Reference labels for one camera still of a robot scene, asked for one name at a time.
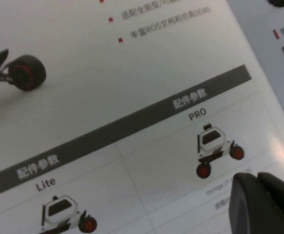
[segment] wheel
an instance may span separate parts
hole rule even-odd
[[[46,78],[42,62],[31,55],[23,55],[14,60],[9,66],[8,73],[13,84],[23,91],[38,88]]]
[[[196,169],[196,173],[197,175],[201,178],[201,179],[205,179],[208,178],[209,175],[211,174],[211,166],[209,163],[200,163]]]
[[[241,160],[244,158],[245,152],[240,146],[233,146],[229,152],[229,155],[236,160]]]
[[[284,0],[267,0],[270,4],[276,7],[284,7]]]
[[[97,228],[97,221],[91,216],[87,216],[79,223],[79,230],[82,233],[92,233]]]

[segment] printed page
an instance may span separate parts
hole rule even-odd
[[[261,171],[284,113],[225,0],[0,0],[1,234],[229,234]]]

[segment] dark gray banner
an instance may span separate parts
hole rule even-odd
[[[249,80],[251,77],[246,67],[244,65],[237,67],[11,166],[0,171],[0,193],[115,143]]]

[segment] blurry foreground object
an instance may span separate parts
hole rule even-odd
[[[237,173],[229,219],[232,234],[284,234],[284,182],[270,173]]]

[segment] white robot car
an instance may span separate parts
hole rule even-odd
[[[59,234],[79,227],[82,233],[92,233],[97,228],[95,218],[87,211],[79,212],[78,204],[69,196],[58,198],[42,207],[42,232],[40,234]]]
[[[242,147],[232,142],[226,141],[225,134],[211,124],[204,126],[204,131],[197,135],[198,161],[197,175],[200,178],[207,178],[211,174],[210,163],[218,158],[230,155],[233,159],[241,160],[245,153]]]

